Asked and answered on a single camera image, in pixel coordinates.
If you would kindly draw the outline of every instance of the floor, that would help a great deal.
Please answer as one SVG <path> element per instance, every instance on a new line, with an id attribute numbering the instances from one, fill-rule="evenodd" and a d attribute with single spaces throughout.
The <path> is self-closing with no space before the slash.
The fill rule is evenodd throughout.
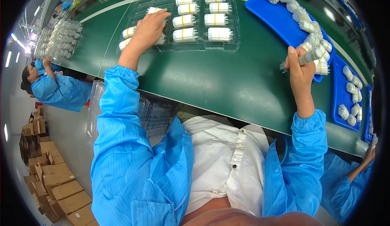
<path id="1" fill-rule="evenodd" d="M 56 142 L 58 150 L 77 181 L 92 197 L 90 167 L 94 155 L 93 148 L 87 146 L 88 108 L 84 106 L 80 113 L 76 113 L 44 105 L 44 116 L 49 125 L 51 140 Z M 325 226 L 337 224 L 322 207 L 319 207 L 315 218 Z M 68 226 L 70 223 L 63 218 L 61 222 L 54 225 Z"/>

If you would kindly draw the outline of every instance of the ceiling light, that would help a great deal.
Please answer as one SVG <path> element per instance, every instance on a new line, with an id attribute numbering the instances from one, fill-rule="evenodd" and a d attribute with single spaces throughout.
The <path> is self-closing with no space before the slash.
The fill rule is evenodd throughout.
<path id="1" fill-rule="evenodd" d="M 326 7 L 324 7 L 325 14 L 332 20 L 336 21 L 335 15 Z"/>
<path id="2" fill-rule="evenodd" d="M 39 11 L 40 8 L 41 8 L 41 6 L 38 6 L 37 10 L 36 10 L 35 13 L 34 13 L 34 16 L 37 15 L 37 13 L 38 13 L 38 11 Z"/>
<path id="3" fill-rule="evenodd" d="M 7 56 L 7 62 L 5 63 L 5 67 L 8 67 L 8 64 L 9 64 L 9 60 L 11 59 L 11 54 L 12 52 L 8 52 L 8 56 Z"/>
<path id="4" fill-rule="evenodd" d="M 17 41 L 17 38 L 16 38 L 15 34 L 11 33 L 11 37 L 12 37 L 15 41 Z"/>
<path id="5" fill-rule="evenodd" d="M 4 124 L 4 134 L 5 134 L 5 141 L 8 141 L 7 124 Z"/>
<path id="6" fill-rule="evenodd" d="M 22 46 L 22 48 L 26 49 L 26 47 L 24 47 L 24 45 L 19 40 L 17 40 L 17 43 L 19 43 L 19 45 Z"/>

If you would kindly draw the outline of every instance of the blue plastic tray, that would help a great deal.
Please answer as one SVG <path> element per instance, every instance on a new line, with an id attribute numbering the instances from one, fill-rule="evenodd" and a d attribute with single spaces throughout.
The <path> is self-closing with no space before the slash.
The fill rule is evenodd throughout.
<path id="1" fill-rule="evenodd" d="M 372 90 L 370 84 L 367 86 L 367 119 L 366 119 L 366 127 L 364 130 L 364 140 L 365 142 L 370 143 L 373 140 L 373 135 L 370 134 L 370 114 L 371 114 L 371 106 L 370 106 L 370 91 Z"/>
<path id="2" fill-rule="evenodd" d="M 248 0 L 245 2 L 245 7 L 268 24 L 288 45 L 296 48 L 306 40 L 308 33 L 299 28 L 299 24 L 292 18 L 292 13 L 286 9 L 285 3 L 271 4 L 268 0 Z M 321 26 L 320 28 L 324 39 L 332 44 L 332 51 L 329 53 L 330 59 L 328 61 L 328 65 L 330 65 L 335 53 L 335 47 L 324 29 Z M 313 80 L 321 82 L 323 78 L 324 76 L 316 74 Z"/>
<path id="3" fill-rule="evenodd" d="M 348 66 L 347 63 L 345 63 L 345 61 L 340 58 L 340 56 L 335 54 L 333 58 L 334 94 L 332 116 L 334 122 L 339 126 L 344 126 L 345 128 L 358 132 L 360 129 L 361 122 L 356 122 L 355 126 L 351 126 L 337 113 L 341 104 L 344 104 L 345 107 L 347 107 L 349 113 L 351 113 L 351 109 L 355 105 L 352 102 L 352 94 L 347 92 L 347 83 L 349 81 L 347 80 L 347 78 L 345 78 L 342 72 L 344 66 Z M 349 67 L 349 69 L 352 71 L 352 74 L 357 76 L 353 69 L 351 69 L 351 67 Z M 363 102 L 358 102 L 358 104 L 363 107 Z"/>

